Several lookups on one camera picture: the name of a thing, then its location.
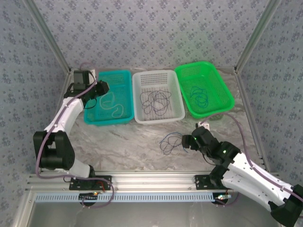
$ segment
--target green basket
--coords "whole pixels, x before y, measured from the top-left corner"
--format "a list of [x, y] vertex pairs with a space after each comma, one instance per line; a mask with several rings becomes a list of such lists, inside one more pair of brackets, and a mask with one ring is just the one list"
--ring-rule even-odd
[[194, 118], [232, 109], [235, 100], [213, 64], [199, 61], [175, 68], [182, 95]]

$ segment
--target black mounting bracket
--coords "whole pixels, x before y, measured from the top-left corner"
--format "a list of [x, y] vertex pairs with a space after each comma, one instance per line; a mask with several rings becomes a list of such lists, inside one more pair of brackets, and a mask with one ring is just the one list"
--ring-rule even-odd
[[209, 175], [195, 175], [195, 184], [197, 190], [214, 190], [214, 189], [226, 190], [227, 189], [223, 185], [212, 184]]
[[[110, 182], [112, 182], [112, 176], [110, 175], [97, 175], [94, 176], [97, 178], [104, 178]], [[104, 181], [99, 180], [79, 180], [79, 179], [71, 179], [70, 188], [71, 191], [110, 191], [110, 185]]]

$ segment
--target teal basket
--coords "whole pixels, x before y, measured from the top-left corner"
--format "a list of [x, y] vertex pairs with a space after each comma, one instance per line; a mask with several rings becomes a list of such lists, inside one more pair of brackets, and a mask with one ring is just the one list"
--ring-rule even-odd
[[84, 110], [84, 122], [98, 126], [127, 124], [134, 118], [132, 76], [128, 70], [99, 73], [99, 80], [109, 84], [109, 91], [87, 102]]

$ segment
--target tangled cord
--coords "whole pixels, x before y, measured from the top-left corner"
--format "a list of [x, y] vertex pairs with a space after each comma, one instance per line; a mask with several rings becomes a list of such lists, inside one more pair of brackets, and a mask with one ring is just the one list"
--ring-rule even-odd
[[[112, 96], [112, 100], [110, 101], [105, 101], [103, 102], [103, 98], [108, 96], [108, 95], [111, 95]], [[124, 113], [124, 107], [121, 105], [121, 104], [116, 104], [114, 105], [115, 103], [115, 94], [113, 92], [108, 92], [106, 93], [105, 95], [103, 95], [101, 98], [100, 98], [100, 107], [103, 109], [103, 110], [111, 110], [111, 109], [114, 109], [115, 107], [117, 107], [117, 109], [115, 111], [112, 112], [112, 118], [121, 118], [123, 113]], [[121, 113], [118, 115], [118, 116], [115, 116], [115, 113], [117, 111], [119, 111], [119, 108], [118, 106], [120, 106], [121, 108]]]
[[[147, 94], [147, 100], [143, 101], [144, 95]], [[140, 100], [142, 103], [142, 109], [146, 115], [149, 115], [152, 111], [158, 116], [163, 116], [167, 112], [167, 108], [170, 104], [169, 98], [171, 93], [168, 91], [145, 91], [140, 94]]]
[[174, 148], [179, 148], [180, 145], [182, 145], [182, 134], [179, 132], [172, 132], [168, 135], [166, 135], [159, 143], [160, 145], [160, 149], [162, 150], [164, 155], [169, 155], [171, 154], [171, 152], [173, 151]]
[[193, 86], [190, 90], [190, 97], [194, 98], [196, 105], [200, 108], [208, 107], [208, 95], [205, 89]]

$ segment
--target plastic basket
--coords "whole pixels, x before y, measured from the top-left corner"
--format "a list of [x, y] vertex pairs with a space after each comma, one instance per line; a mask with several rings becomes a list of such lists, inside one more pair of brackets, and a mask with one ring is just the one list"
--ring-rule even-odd
[[230, 110], [235, 101], [213, 64], [199, 61], [175, 68], [182, 95], [194, 118]]
[[185, 117], [178, 78], [172, 70], [135, 73], [133, 92], [134, 118], [138, 123], [173, 122]]
[[99, 80], [109, 84], [109, 91], [95, 100], [90, 100], [85, 109], [84, 122], [98, 126], [126, 124], [134, 118], [132, 76], [127, 70], [100, 72]]

